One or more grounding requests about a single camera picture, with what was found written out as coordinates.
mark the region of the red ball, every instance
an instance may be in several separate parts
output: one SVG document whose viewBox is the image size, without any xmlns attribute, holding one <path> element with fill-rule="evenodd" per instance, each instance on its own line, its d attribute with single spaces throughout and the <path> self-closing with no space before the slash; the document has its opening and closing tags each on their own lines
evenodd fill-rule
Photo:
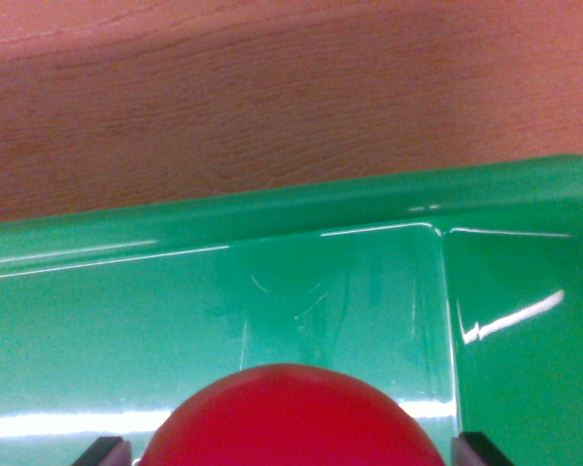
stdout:
<svg viewBox="0 0 583 466">
<path fill-rule="evenodd" d="M 274 364 L 205 387 L 155 432 L 141 466 L 444 466 L 391 398 L 343 374 Z"/>
</svg>

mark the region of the wooden surface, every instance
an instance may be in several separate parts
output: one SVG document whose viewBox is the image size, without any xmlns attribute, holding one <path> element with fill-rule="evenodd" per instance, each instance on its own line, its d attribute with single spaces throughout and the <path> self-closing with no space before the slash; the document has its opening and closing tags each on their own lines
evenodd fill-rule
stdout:
<svg viewBox="0 0 583 466">
<path fill-rule="evenodd" d="M 581 3 L 0 0 L 0 221 L 558 152 Z"/>
</svg>

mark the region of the green plastic tray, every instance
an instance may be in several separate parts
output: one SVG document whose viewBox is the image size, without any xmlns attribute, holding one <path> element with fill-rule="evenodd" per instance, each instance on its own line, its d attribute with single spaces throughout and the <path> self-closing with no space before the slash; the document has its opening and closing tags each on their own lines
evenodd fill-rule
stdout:
<svg viewBox="0 0 583 466">
<path fill-rule="evenodd" d="M 142 453 L 276 361 L 372 383 L 448 458 L 583 465 L 583 157 L 0 225 L 0 465 Z"/>
</svg>

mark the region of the red sphere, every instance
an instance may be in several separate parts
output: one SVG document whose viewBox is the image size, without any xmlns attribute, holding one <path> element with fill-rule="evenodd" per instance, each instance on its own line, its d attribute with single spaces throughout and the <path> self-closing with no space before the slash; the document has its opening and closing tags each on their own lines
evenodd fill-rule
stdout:
<svg viewBox="0 0 583 466">
<path fill-rule="evenodd" d="M 155 432 L 141 466 L 444 466 L 391 398 L 337 372 L 256 367 L 205 387 Z"/>
</svg>

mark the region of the wood grain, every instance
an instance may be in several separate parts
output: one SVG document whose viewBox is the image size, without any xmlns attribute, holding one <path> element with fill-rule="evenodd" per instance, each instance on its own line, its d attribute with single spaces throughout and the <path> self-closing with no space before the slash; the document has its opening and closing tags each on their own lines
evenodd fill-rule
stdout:
<svg viewBox="0 0 583 466">
<path fill-rule="evenodd" d="M 31 3 L 0 221 L 583 153 L 583 4 Z"/>
</svg>

